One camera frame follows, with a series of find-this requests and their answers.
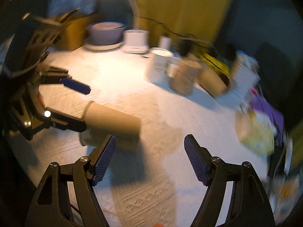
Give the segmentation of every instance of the food container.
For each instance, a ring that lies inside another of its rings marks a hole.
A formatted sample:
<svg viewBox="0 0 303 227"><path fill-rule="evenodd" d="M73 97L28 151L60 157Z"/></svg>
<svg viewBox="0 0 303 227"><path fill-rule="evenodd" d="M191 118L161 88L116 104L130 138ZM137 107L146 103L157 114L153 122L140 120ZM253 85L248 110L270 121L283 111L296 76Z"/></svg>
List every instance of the food container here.
<svg viewBox="0 0 303 227"><path fill-rule="evenodd" d="M113 45L122 40L125 27L117 22L103 22L86 27L95 45Z"/></svg>

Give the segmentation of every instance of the black cable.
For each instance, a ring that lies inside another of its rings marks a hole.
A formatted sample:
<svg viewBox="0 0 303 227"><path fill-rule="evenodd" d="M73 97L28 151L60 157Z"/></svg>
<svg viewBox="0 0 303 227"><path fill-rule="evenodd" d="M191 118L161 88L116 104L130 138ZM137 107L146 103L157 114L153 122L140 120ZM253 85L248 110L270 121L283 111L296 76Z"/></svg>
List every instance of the black cable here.
<svg viewBox="0 0 303 227"><path fill-rule="evenodd" d="M155 23L161 25L161 27L162 27L164 30L168 31L169 33L174 34L174 35L179 36L179 37L182 37L182 38L185 38L185 36L182 36L182 35L180 35L180 34L178 34L178 33L173 32L171 29L168 28L168 26L167 26L165 23L162 23L162 22L160 22L160 21L158 21L158 20L156 20L156 19L151 19L151 18L147 18L147 17L144 17L144 16L140 16L139 18L141 18L141 19L147 19L147 20L153 21L153 22L155 22ZM186 35L192 36L192 37L194 37L194 39L197 38L195 35L190 34L190 33L187 33ZM216 47L215 47L213 44L210 44L210 47L206 47L206 46L199 45L198 43L195 43L195 42L193 42L193 41L191 41L191 42L192 42L194 45L196 45L196 46L198 46L198 47L200 47L200 48L203 48L203 49L208 49L208 50L209 50L209 49L213 49L213 50L216 52L216 54L218 54L219 56L221 56L221 55L219 54L218 50L216 49Z"/></svg>
<svg viewBox="0 0 303 227"><path fill-rule="evenodd" d="M213 63L211 60L207 59L206 57L204 57L204 59L206 59L206 60L209 61L211 64L213 64L216 68L218 68L219 70L221 70L220 67L218 67L218 66L217 66L215 63Z"/></svg>

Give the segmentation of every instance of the white plate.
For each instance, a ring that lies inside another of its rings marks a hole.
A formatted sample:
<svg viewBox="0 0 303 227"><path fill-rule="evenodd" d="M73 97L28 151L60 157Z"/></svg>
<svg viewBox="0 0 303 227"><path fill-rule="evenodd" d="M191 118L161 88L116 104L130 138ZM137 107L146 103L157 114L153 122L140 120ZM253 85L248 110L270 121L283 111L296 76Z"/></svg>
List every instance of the white plate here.
<svg viewBox="0 0 303 227"><path fill-rule="evenodd" d="M95 45L91 43L90 37L84 40L83 47L90 51L107 51L116 49L124 44L124 41L112 45Z"/></svg>

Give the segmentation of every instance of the purple package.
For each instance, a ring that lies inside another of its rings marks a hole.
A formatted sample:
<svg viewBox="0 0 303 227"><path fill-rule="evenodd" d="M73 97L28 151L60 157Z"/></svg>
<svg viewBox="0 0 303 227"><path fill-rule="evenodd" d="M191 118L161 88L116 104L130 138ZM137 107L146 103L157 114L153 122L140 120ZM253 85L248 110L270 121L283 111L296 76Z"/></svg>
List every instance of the purple package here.
<svg viewBox="0 0 303 227"><path fill-rule="evenodd" d="M266 113L272 124L276 123L278 131L278 136L280 139L283 138L284 132L284 116L278 110L274 109L264 98L258 97L257 101L252 105L252 108L261 112Z"/></svg>

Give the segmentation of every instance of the lamp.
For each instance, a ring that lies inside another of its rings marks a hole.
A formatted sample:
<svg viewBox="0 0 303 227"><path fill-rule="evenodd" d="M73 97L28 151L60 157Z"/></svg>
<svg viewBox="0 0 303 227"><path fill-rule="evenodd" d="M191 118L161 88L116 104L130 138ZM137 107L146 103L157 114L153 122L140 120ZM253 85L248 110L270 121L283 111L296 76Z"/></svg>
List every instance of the lamp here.
<svg viewBox="0 0 303 227"><path fill-rule="evenodd" d="M136 0L128 0L134 14L134 30L124 32L125 45L122 50L130 54L144 54L148 52L148 31L139 30L140 12Z"/></svg>

